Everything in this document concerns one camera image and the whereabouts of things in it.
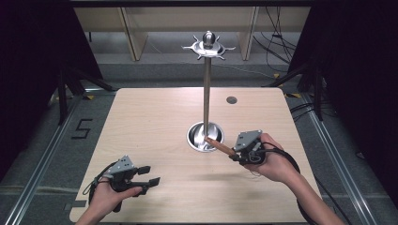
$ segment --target gray carpet floor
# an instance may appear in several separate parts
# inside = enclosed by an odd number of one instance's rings
[[[104,81],[113,87],[180,87],[203,86],[203,65],[195,64],[150,64],[150,63],[100,63]],[[274,74],[266,65],[221,65],[212,70],[212,86],[245,86],[259,87],[273,81]],[[274,68],[286,70],[286,65],[273,65]],[[286,94],[298,92],[296,86],[300,76],[286,82],[280,88]],[[84,82],[86,88],[96,88],[95,85]],[[71,205],[84,177],[97,140],[100,136],[106,116],[111,108],[115,95],[104,91],[93,92],[94,97],[79,99],[60,144],[56,147],[54,156],[39,182],[32,202],[29,204],[21,224],[72,224],[69,220]],[[302,97],[287,97],[289,108],[304,103]],[[326,102],[323,104],[323,124],[328,129],[339,153],[344,159],[350,174],[358,189],[369,203],[372,213],[379,224],[397,224],[398,210],[394,207],[383,187],[366,163],[365,159],[356,156],[357,146],[346,132],[338,114]],[[294,112],[292,117],[303,115],[297,119],[298,134],[304,145],[314,175],[331,193],[336,202],[343,208],[352,224],[362,224],[360,216],[344,188],[326,147],[314,128],[314,122],[306,109]],[[58,128],[59,109],[54,101],[43,115],[36,132],[32,136],[27,149],[20,153],[12,168],[0,184],[0,224],[4,224],[10,209],[18,200],[23,187],[27,184],[38,162]],[[86,139],[74,139],[84,133],[76,130],[82,119],[91,119],[83,126],[90,131]],[[319,187],[324,201],[342,217],[326,191]]]

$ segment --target hand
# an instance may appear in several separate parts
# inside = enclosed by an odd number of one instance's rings
[[[269,134],[263,133],[260,138],[262,143],[272,143],[283,150],[281,145],[275,142]],[[274,146],[265,144],[265,148],[273,149]],[[260,173],[272,181],[284,184],[289,181],[289,178],[298,174],[292,164],[285,157],[277,153],[266,153],[266,159],[262,164],[247,164],[244,167],[250,171]]]
[[[108,178],[102,177],[100,181],[101,183],[97,185],[91,204],[76,224],[97,224],[110,214],[120,202],[139,194],[143,190],[142,187],[133,187],[123,192],[116,192],[107,182],[109,181]]]

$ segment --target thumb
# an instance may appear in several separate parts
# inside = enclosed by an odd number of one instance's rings
[[[119,192],[118,196],[119,196],[120,200],[124,200],[124,199],[127,199],[128,197],[136,196],[141,191],[143,191],[142,187],[132,187],[123,192]]]

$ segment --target person's right hand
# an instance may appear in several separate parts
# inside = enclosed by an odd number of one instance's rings
[[[281,145],[275,142],[269,134],[263,133],[260,138],[262,143],[272,143],[283,150]],[[274,146],[265,144],[265,148],[273,149]],[[250,171],[260,173],[272,181],[285,184],[289,181],[289,178],[298,174],[292,164],[284,156],[277,153],[266,153],[266,159],[262,164],[246,164],[244,167]]]

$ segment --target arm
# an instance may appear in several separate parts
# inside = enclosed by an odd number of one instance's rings
[[[273,143],[282,149],[267,133],[261,135],[263,143]],[[261,165],[248,164],[244,166],[250,171],[260,173],[268,179],[287,185],[301,204],[305,212],[318,224],[343,224],[343,222],[329,209],[322,199],[315,193],[307,180],[298,173],[291,163],[276,153],[267,153]]]
[[[141,187],[133,187],[123,192],[115,192],[109,183],[106,183],[109,181],[108,178],[102,177],[100,181],[101,183],[98,184],[94,192],[91,204],[76,222],[77,225],[93,225],[99,223],[124,199],[135,196],[143,190]]]

